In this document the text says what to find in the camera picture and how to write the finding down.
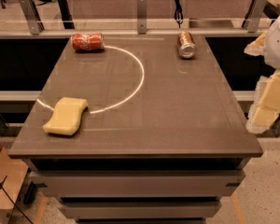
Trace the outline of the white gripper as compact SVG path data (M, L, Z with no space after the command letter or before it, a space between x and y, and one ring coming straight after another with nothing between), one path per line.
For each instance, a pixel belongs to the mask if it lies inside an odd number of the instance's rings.
M280 69L280 16L256 40L248 44L244 53L251 56L264 54L266 64ZM280 115L280 70L269 77L260 77L255 88L254 102L248 112L246 128L250 133L269 130Z

